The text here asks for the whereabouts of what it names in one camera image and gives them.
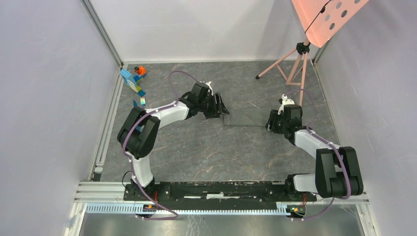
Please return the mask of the grey cloth napkin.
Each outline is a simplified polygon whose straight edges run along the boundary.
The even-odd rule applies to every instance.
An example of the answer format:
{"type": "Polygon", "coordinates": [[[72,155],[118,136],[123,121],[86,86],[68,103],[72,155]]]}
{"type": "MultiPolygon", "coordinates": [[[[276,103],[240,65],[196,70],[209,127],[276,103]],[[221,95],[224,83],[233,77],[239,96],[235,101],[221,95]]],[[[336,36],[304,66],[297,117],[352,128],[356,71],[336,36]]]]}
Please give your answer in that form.
{"type": "Polygon", "coordinates": [[[223,117],[223,124],[225,126],[265,127],[270,111],[270,109],[256,107],[231,109],[230,113],[223,117]]]}

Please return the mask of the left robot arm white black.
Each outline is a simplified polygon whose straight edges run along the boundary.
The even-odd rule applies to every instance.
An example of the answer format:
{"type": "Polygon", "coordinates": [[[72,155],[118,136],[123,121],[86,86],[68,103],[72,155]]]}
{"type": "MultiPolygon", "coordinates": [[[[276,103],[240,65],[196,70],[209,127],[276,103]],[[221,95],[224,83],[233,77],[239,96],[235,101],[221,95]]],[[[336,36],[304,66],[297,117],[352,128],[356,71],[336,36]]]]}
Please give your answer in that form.
{"type": "Polygon", "coordinates": [[[191,91],[172,103],[154,109],[134,107],[120,129],[117,140],[131,166],[131,182],[142,200],[154,196],[154,176],[149,154],[154,148],[159,129],[198,113],[206,119],[229,115],[221,94],[214,92],[209,82],[196,82],[191,91]]]}

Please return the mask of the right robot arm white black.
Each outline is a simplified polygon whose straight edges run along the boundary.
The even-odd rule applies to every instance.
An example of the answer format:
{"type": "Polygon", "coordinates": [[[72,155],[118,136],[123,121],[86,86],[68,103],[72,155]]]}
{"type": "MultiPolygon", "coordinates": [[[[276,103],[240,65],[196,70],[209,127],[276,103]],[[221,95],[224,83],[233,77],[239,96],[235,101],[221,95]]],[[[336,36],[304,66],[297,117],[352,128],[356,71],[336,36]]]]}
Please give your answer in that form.
{"type": "Polygon", "coordinates": [[[292,145],[315,159],[313,174],[288,176],[285,197],[296,201],[304,192],[339,199],[361,195],[364,185],[356,150],[325,140],[309,126],[303,125],[302,114],[301,106],[284,105],[280,111],[271,110],[265,125],[267,131],[282,134],[292,145]]]}

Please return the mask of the pink tripod stand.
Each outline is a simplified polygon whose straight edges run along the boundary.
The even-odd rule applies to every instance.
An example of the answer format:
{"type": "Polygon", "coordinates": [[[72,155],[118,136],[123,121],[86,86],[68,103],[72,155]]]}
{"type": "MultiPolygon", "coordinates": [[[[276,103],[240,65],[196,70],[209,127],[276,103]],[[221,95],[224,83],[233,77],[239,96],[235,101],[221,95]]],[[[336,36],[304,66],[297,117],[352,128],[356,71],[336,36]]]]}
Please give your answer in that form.
{"type": "Polygon", "coordinates": [[[310,45],[311,42],[306,37],[303,42],[299,42],[296,44],[296,46],[285,56],[281,57],[277,61],[275,61],[272,65],[270,65],[267,69],[262,71],[260,74],[255,76],[255,79],[260,79],[264,74],[269,72],[271,69],[276,67],[279,72],[281,73],[282,77],[286,81],[286,85],[288,86],[299,86],[299,105],[302,105],[303,101],[303,95],[305,92],[304,84],[305,84],[305,76],[306,76],[306,69],[307,69],[307,61],[308,61],[308,54],[310,52],[310,45]],[[283,69],[280,67],[280,63],[287,59],[290,55],[297,52],[298,56],[293,64],[293,67],[289,73],[289,75],[286,75],[283,71],[283,69]],[[297,76],[297,74],[301,71],[301,81],[300,82],[293,82],[294,78],[297,76]]]}

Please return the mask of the blue plastic knife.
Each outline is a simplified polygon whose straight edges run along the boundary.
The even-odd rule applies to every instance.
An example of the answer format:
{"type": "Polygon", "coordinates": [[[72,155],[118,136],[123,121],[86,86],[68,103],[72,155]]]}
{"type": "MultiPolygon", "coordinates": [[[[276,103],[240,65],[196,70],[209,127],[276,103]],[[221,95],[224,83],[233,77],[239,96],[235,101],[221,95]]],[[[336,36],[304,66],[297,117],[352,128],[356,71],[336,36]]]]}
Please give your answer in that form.
{"type": "MultiPolygon", "coordinates": [[[[138,107],[138,104],[135,100],[133,100],[133,107],[138,107]]],[[[140,126],[136,126],[136,130],[141,131],[141,127],[140,126]]]]}

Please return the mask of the orange toy figure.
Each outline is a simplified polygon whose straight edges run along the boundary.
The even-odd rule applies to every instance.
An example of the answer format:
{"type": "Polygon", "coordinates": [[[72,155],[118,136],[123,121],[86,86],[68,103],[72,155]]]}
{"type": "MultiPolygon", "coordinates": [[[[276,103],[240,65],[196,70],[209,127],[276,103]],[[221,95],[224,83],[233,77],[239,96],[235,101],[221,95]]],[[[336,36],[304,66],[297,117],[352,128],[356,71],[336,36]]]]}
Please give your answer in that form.
{"type": "Polygon", "coordinates": [[[134,72],[137,73],[140,77],[145,76],[147,73],[146,69],[141,65],[134,67],[134,72]]]}

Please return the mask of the blue toy block stack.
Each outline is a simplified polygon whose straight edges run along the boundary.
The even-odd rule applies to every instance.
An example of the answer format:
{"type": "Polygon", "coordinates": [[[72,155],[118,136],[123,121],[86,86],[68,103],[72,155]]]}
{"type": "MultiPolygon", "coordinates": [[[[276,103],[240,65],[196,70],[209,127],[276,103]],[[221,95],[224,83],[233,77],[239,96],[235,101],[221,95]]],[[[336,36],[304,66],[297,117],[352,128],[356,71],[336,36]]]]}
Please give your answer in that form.
{"type": "Polygon", "coordinates": [[[133,75],[128,70],[122,69],[120,75],[124,82],[140,97],[143,97],[146,93],[139,87],[138,82],[145,76],[138,76],[138,74],[133,75]]]}

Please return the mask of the pink perforated board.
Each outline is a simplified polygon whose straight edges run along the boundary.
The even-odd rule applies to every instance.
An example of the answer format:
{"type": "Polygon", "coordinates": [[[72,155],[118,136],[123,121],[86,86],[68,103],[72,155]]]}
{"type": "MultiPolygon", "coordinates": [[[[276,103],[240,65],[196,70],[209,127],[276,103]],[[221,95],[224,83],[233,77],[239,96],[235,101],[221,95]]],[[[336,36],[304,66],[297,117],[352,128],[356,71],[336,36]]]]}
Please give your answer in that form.
{"type": "Polygon", "coordinates": [[[323,47],[368,0],[292,0],[307,39],[323,47]]]}

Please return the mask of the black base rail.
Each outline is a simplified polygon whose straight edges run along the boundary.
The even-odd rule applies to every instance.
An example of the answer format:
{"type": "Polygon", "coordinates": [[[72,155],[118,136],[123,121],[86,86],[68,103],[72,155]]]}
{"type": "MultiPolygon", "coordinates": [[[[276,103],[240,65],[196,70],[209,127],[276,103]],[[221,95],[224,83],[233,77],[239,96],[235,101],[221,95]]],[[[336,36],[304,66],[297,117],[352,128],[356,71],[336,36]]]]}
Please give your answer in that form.
{"type": "Polygon", "coordinates": [[[282,181],[156,182],[144,188],[153,200],[174,209],[271,209],[277,202],[315,202],[282,181]]]}

